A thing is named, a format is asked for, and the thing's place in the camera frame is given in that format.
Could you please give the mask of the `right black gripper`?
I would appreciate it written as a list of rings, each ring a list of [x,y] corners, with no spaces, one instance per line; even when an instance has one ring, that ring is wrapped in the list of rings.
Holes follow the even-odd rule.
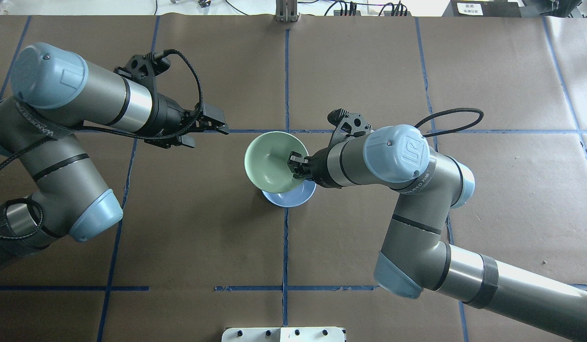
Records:
[[[330,148],[317,151],[312,156],[302,156],[298,152],[291,152],[287,160],[292,177],[297,180],[312,179],[323,188],[333,188],[333,179],[328,171],[327,158]]]

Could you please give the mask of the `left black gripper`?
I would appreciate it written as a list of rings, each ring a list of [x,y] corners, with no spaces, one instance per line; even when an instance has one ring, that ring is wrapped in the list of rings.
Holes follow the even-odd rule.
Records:
[[[184,146],[196,147],[195,139],[188,133],[217,132],[230,134],[225,122],[224,111],[200,100],[192,110],[185,110],[175,100],[158,95],[155,118],[151,123],[151,139],[144,139],[150,145],[161,149]]]

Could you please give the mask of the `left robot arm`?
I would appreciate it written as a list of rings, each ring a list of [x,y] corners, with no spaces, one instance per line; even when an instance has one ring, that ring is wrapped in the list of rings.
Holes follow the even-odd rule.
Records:
[[[195,78],[190,110],[161,95],[157,76],[179,56]],[[169,149],[195,147],[190,133],[228,134],[222,110],[203,99],[199,76],[182,52],[134,55],[109,71],[47,43],[25,47],[11,70],[13,94],[0,100],[0,171],[20,160],[37,186],[0,204],[0,270],[65,236],[86,242],[123,219],[123,210],[76,137],[92,131]]]

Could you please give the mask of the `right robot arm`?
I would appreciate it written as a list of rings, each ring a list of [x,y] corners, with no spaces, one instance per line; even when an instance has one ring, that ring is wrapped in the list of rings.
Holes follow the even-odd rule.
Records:
[[[332,142],[312,156],[291,152],[296,178],[324,188],[383,185],[398,199],[376,260],[379,286],[416,299],[452,297],[576,342],[587,342],[587,291],[443,242],[450,210],[473,195],[472,171],[440,154],[411,125]]]

